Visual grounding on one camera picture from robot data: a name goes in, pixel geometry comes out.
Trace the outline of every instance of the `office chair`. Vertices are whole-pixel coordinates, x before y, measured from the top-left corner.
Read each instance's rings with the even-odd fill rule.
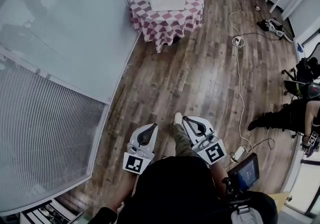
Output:
[[[307,84],[313,83],[320,76],[320,42],[315,46],[308,58],[302,58],[290,71],[282,70],[281,74],[287,74],[292,81],[285,80],[284,87],[287,91],[284,95],[291,93],[298,98],[305,98],[308,92]]]

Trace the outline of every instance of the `checkered tablecloth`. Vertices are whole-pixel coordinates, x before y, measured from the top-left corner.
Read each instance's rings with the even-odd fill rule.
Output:
[[[184,10],[152,11],[149,0],[130,0],[134,28],[142,29],[146,42],[155,41],[157,53],[163,44],[172,45],[174,37],[201,27],[204,0],[185,0]]]

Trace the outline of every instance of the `screen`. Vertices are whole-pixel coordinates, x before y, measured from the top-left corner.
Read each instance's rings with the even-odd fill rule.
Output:
[[[258,179],[255,174],[254,161],[250,161],[246,166],[240,169],[236,175],[242,190],[250,188]]]

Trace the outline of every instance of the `white sneaker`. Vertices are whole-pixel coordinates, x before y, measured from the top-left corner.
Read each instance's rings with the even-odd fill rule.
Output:
[[[180,112],[177,112],[173,116],[173,124],[182,125],[182,114]]]

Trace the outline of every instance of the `floor board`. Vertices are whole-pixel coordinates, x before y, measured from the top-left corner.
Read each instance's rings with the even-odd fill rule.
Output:
[[[284,96],[281,70],[297,63],[293,43],[263,32],[256,23],[276,17],[275,9],[264,0],[238,0],[242,11],[231,17],[245,46],[238,50],[241,94],[245,108],[241,133],[253,145],[268,137],[264,128],[247,131],[251,120],[266,111],[276,111],[290,96]],[[132,132],[145,124],[156,122],[159,127],[155,158],[161,159],[166,146],[172,145],[172,118],[176,111],[208,119],[223,139],[228,153],[239,146],[250,147],[239,136],[243,109],[238,95],[236,50],[231,40],[237,32],[230,26],[229,14],[237,11],[235,0],[204,0],[202,27],[172,46],[156,53],[154,42],[143,38],[128,62],[117,89],[112,111],[104,128],[93,176],[86,183],[60,196],[59,199],[76,210],[95,214],[112,198],[121,179],[123,155]],[[259,5],[262,10],[255,11]],[[278,193],[285,180],[293,157],[294,140],[288,131],[270,131],[276,142],[270,150],[264,142],[254,149],[258,154],[260,179],[254,190],[267,194]]]

